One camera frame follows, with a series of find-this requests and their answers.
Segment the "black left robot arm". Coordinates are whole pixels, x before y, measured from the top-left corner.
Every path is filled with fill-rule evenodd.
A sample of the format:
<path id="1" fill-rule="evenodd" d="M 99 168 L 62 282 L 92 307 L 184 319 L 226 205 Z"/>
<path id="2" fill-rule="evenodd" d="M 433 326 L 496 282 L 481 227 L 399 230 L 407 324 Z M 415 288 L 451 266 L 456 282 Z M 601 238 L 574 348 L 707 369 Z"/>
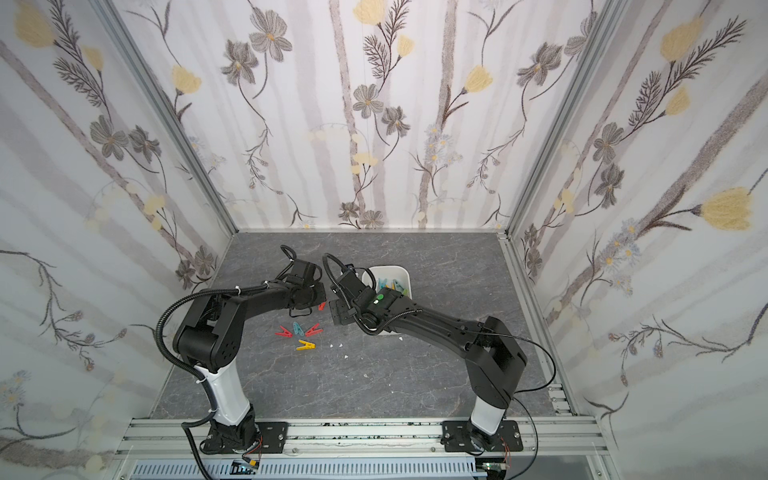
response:
<path id="1" fill-rule="evenodd" d="M 243 453 L 261 435 L 252 403 L 247 399 L 236 366 L 245 323 L 259 315 L 287 310 L 311 310 L 326 300 L 320 267 L 291 260 L 276 279 L 252 287 L 204 289 L 174 302 L 160 316 L 154 340 L 160 354 L 191 374 L 209 401 L 206 416 L 184 422 L 192 430 L 207 424 L 208 434 L 195 453 Z"/>

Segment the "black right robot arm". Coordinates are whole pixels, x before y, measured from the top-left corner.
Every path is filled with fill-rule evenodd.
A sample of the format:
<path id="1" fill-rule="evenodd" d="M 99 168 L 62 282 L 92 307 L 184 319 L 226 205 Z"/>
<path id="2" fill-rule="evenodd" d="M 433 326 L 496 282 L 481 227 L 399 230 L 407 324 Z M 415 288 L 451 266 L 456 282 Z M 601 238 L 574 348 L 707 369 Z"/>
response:
<path id="1" fill-rule="evenodd" d="M 335 286 L 331 291 L 336 299 L 329 307 L 336 324 L 355 324 L 369 336 L 412 336 L 461 358 L 475 394 L 471 429 L 486 437 L 497 434 L 528 366 L 521 337 L 495 317 L 482 322 L 451 317 L 388 288 Z"/>

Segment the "white plastic storage box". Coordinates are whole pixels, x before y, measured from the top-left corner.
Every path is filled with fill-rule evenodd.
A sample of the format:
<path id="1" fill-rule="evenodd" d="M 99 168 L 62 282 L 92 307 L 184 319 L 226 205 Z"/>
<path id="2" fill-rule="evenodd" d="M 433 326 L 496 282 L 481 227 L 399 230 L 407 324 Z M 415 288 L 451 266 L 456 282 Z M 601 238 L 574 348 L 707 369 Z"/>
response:
<path id="1" fill-rule="evenodd" d="M 390 317 L 390 314 L 385 312 L 387 307 L 384 303 L 393 299 L 391 291 L 396 291 L 403 297 L 412 297 L 408 271 L 397 265 L 361 267 L 356 269 L 356 277 L 364 287 L 364 298 L 360 300 L 362 312 L 358 315 L 357 326 L 368 335 L 375 332 L 382 336 L 396 335 L 397 332 L 391 325 L 380 327 Z"/>

